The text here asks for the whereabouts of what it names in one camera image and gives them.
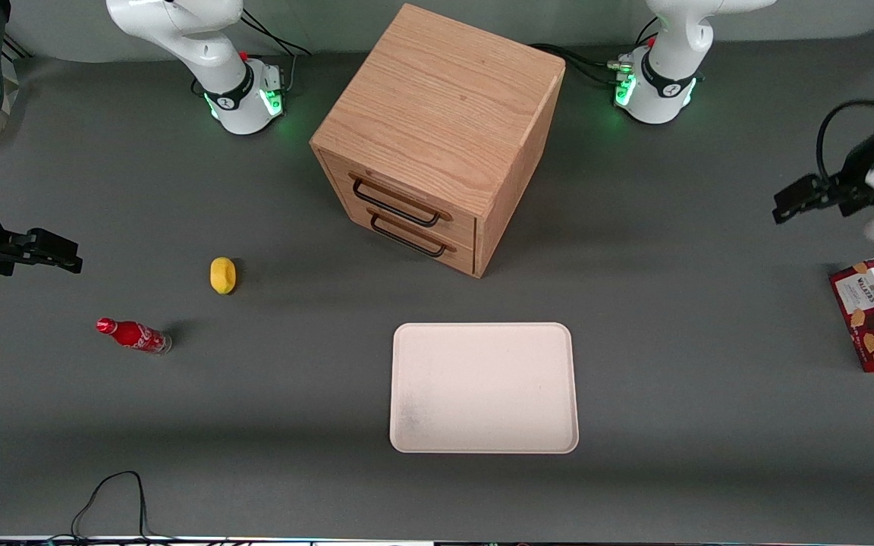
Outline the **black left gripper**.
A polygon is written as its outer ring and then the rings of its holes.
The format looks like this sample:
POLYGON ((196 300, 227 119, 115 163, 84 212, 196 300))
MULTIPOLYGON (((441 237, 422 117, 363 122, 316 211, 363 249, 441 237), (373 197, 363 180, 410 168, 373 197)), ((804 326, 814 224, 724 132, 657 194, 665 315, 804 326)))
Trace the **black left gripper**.
POLYGON ((818 175, 804 175, 775 193, 773 220, 780 225, 795 215, 835 207, 843 217, 850 217, 874 202, 874 187, 866 182, 874 165, 874 134, 850 151, 845 160, 845 180, 830 180, 825 188, 818 175))

